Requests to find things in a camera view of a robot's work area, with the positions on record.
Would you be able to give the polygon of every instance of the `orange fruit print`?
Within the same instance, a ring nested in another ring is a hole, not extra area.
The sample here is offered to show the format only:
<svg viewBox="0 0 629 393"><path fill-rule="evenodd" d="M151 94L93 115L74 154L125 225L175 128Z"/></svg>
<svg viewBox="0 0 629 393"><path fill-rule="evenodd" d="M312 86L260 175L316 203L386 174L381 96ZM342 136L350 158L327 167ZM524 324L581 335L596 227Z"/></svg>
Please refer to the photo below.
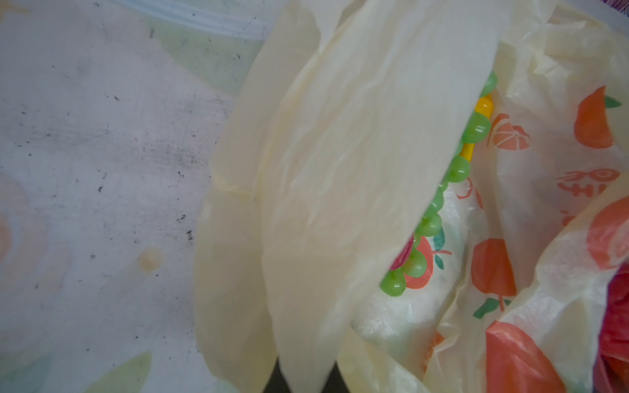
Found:
<svg viewBox="0 0 629 393"><path fill-rule="evenodd" d="M494 322L487 339L487 393L566 393L550 360L519 327Z"/></svg>
<svg viewBox="0 0 629 393"><path fill-rule="evenodd" d="M430 361L430 358L435 352L435 348L437 347L437 345L443 343L444 340L445 338L441 335L441 333L436 331L435 335L433 336L432 342L430 343L430 348L428 349L426 358L424 359L424 365L421 367L421 369L424 371L424 374L426 374L426 369L428 368L428 362Z"/></svg>
<svg viewBox="0 0 629 393"><path fill-rule="evenodd" d="M607 149L614 144L607 124L606 108L616 108L621 103L605 96L605 86L596 89L579 104L574 122L574 137L581 144L595 149Z"/></svg>
<svg viewBox="0 0 629 393"><path fill-rule="evenodd" d="M592 220L587 231L587 252L601 270L613 269L612 259L629 251L629 197L611 203Z"/></svg>
<svg viewBox="0 0 629 393"><path fill-rule="evenodd" d="M524 132L521 126L512 125L508 114L501 113L496 116L494 123L491 125L487 146L489 146L490 140L494 142L496 147L501 149L524 150L530 147L528 141L531 140L531 137Z"/></svg>
<svg viewBox="0 0 629 393"><path fill-rule="evenodd" d="M513 269L509 262L509 255L504 239L487 239L474 247L472 254L472 283L484 294L496 294L498 300L489 297L485 303L474 312L474 317L482 317L498 307L504 311L504 305L509 305L505 296L515 296L518 291L513 278Z"/></svg>

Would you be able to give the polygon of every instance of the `red object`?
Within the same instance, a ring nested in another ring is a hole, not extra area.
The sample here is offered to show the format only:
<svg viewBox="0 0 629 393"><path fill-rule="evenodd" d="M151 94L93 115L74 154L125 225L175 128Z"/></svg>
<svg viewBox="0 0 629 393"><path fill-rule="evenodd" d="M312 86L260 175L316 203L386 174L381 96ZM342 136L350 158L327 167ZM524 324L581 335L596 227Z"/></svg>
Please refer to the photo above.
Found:
<svg viewBox="0 0 629 393"><path fill-rule="evenodd" d="M411 238L406 242L406 245L402 249L402 252L399 253L397 258L395 258L395 261L393 261L393 264L391 265L389 270L397 270L401 268L402 265L404 265L404 262L406 262L408 257L411 255L411 251L413 251L413 242L413 236L411 235Z"/></svg>
<svg viewBox="0 0 629 393"><path fill-rule="evenodd" d="M629 264L623 264L608 287L607 311L599 336L594 386L601 393L629 391Z"/></svg>
<svg viewBox="0 0 629 393"><path fill-rule="evenodd" d="M487 393L566 393L550 360L515 325L494 322L487 338Z"/></svg>

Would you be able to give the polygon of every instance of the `crumpled plastic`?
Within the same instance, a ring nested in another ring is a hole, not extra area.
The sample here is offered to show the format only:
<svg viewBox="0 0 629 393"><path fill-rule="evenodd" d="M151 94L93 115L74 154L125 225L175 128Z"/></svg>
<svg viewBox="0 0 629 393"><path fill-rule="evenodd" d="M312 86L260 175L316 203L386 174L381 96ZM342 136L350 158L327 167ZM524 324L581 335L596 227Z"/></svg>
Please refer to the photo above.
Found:
<svg viewBox="0 0 629 393"><path fill-rule="evenodd" d="M603 86L629 102L626 38L552 1L356 1L338 22L304 6L287 5L211 159L194 266L210 371L242 393L277 356L295 392L335 360L352 392L590 389L629 251L628 106L607 110L608 148L575 123ZM428 242L441 263L387 297L492 67L492 133Z"/></svg>

